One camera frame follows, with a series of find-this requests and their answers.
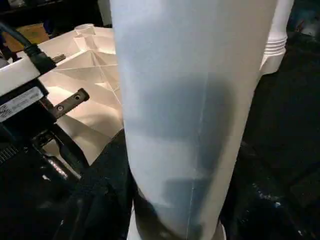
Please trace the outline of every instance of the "white paper tube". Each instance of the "white paper tube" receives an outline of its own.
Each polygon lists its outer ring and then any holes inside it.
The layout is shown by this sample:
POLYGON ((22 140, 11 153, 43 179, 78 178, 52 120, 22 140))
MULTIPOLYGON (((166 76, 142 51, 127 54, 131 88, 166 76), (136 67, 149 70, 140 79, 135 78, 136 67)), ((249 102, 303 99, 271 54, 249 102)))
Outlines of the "white paper tube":
POLYGON ((213 237, 275 7, 111 1, 129 164, 152 209, 136 209, 129 240, 213 237))

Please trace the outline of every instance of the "black machine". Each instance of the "black machine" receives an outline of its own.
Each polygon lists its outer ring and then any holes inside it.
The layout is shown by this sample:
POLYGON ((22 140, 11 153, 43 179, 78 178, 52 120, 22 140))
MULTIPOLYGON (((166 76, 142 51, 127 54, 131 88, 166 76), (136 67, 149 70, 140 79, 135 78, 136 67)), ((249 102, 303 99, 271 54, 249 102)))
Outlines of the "black machine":
MULTIPOLYGON (((24 44, 42 75, 55 62, 4 23, 24 44)), ((90 167, 57 119, 89 99, 79 89, 56 106, 38 80, 0 96, 0 238, 4 240, 121 240, 127 238, 133 182, 124 131, 90 167), (43 146, 55 141, 62 163, 43 146)))

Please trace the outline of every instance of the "sticker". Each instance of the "sticker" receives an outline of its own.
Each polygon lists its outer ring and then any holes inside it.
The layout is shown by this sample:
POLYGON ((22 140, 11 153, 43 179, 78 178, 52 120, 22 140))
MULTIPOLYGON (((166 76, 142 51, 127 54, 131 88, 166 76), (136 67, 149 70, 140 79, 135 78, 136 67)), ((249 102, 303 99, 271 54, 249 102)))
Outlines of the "sticker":
POLYGON ((5 104, 0 105, 0 123, 39 101, 43 96, 41 90, 35 86, 5 104))

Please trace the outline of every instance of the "white plastic part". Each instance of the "white plastic part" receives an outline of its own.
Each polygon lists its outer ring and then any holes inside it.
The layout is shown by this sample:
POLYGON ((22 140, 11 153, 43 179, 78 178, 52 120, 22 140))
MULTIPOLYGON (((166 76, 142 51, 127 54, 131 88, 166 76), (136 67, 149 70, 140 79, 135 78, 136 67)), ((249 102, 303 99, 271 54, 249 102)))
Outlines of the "white plastic part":
POLYGON ((0 68, 0 96, 37 78, 40 72, 29 57, 0 68))
POLYGON ((286 53, 287 23, 294 0, 277 0, 268 41, 261 64, 261 74, 272 74, 278 71, 286 53))
MULTIPOLYGON (((213 237, 275 7, 276 0, 111 1, 130 168, 157 216, 143 221, 182 239, 213 237)), ((141 219, 136 211, 128 239, 156 240, 157 228, 134 235, 141 219)))
MULTIPOLYGON (((90 95, 88 101, 59 119, 58 124, 82 148, 91 164, 111 138, 123 128, 113 30, 84 24, 39 44, 39 47, 50 57, 60 54, 66 56, 55 69, 39 78, 48 89, 48 98, 54 105, 80 88, 84 88, 90 95)), ((23 52, 18 55, 26 57, 23 52)), ((11 70, 10 74, 15 75, 13 80, 23 82, 29 71, 19 66, 18 70, 11 70)), ((6 84, 16 88, 17 84, 13 83, 7 81, 6 84)), ((59 151, 53 145, 47 146, 46 150, 59 157, 59 151)))

